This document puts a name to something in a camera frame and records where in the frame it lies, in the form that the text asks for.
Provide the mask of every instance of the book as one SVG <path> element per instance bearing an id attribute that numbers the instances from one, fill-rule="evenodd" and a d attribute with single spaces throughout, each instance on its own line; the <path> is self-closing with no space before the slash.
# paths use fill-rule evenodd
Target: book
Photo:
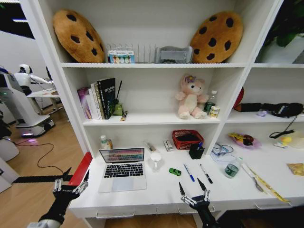
<path id="1" fill-rule="evenodd" d="M 98 83 L 94 83 L 94 88 L 95 88 L 95 94 L 96 94 L 96 98 L 97 98 L 97 102 L 98 102 L 98 106 L 99 106 L 99 111 L 100 111 L 100 115 L 101 115 L 101 119 L 105 119 L 105 113 L 104 113 L 104 108 L 102 105 L 102 101 L 100 98 L 100 94 L 99 94 L 99 89 L 98 89 Z"/>
<path id="2" fill-rule="evenodd" d="M 115 109 L 115 78 L 104 78 L 97 81 L 104 117 L 108 120 Z"/>
<path id="3" fill-rule="evenodd" d="M 86 95 L 89 95 L 89 91 L 87 87 L 83 87 L 77 90 L 79 99 L 80 99 L 80 103 L 82 106 L 82 109 L 84 110 L 84 114 L 85 114 L 85 118 L 86 119 L 92 119 L 90 110 L 89 110 L 89 106 L 88 103 L 86 101 Z"/>
<path id="4" fill-rule="evenodd" d="M 89 88 L 89 95 L 85 95 L 85 97 L 90 109 L 92 119 L 99 120 L 91 88 Z"/>
<path id="5" fill-rule="evenodd" d="M 94 83 L 91 84 L 91 89 L 89 89 L 89 94 L 91 95 L 92 102 L 95 106 L 97 117 L 98 117 L 99 120 L 102 120 L 102 116 L 101 116 L 101 113 L 100 113 L 100 110 L 99 110 L 99 104 L 98 104 L 98 100 L 97 100 L 97 96 L 96 96 Z"/>

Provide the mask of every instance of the laptop screen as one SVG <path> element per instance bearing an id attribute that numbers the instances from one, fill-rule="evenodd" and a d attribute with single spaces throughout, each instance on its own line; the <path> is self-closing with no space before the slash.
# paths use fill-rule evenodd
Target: laptop screen
<path id="1" fill-rule="evenodd" d="M 142 162 L 144 148 L 99 150 L 106 163 Z"/>

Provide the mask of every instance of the green toy car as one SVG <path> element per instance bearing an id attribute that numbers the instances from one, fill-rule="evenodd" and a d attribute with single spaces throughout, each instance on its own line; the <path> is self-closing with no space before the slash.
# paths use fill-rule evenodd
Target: green toy car
<path id="1" fill-rule="evenodd" d="M 180 176 L 181 175 L 181 171 L 180 170 L 177 170 L 177 169 L 174 169 L 174 168 L 170 168 L 169 169 L 169 173 L 172 173 L 176 176 Z"/>

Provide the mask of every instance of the black pencil holder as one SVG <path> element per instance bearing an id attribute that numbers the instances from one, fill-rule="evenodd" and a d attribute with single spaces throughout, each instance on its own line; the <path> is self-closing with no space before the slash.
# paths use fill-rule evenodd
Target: black pencil holder
<path id="1" fill-rule="evenodd" d="M 200 148 L 198 150 L 199 144 L 192 144 L 189 150 L 189 155 L 192 159 L 200 159 L 204 153 L 205 148 Z"/>

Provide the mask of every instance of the stuffed animal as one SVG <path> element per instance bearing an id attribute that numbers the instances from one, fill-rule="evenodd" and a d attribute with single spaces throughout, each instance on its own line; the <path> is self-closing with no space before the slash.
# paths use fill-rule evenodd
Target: stuffed animal
<path id="1" fill-rule="evenodd" d="M 53 17 L 59 42 L 80 63 L 102 63 L 105 59 L 102 41 L 91 23 L 79 13 L 61 9 Z"/>
<path id="2" fill-rule="evenodd" d="M 224 11 L 212 15 L 192 38 L 193 62 L 223 62 L 237 49 L 242 35 L 243 23 L 238 14 Z"/>
<path id="3" fill-rule="evenodd" d="M 175 95 L 180 101 L 179 117 L 187 119 L 190 114 L 196 119 L 204 119 L 207 116 L 198 103 L 208 100 L 208 95 L 204 95 L 205 80 L 197 79 L 195 76 L 185 74 L 180 80 L 181 92 Z"/>

